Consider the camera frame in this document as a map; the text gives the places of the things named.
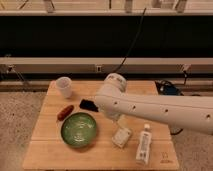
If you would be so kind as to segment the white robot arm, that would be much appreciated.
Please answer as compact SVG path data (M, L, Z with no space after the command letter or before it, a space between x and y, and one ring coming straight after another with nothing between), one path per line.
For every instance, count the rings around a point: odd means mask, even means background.
M126 93L127 81L110 73L94 96L95 105L111 120L122 114L213 135L213 97Z

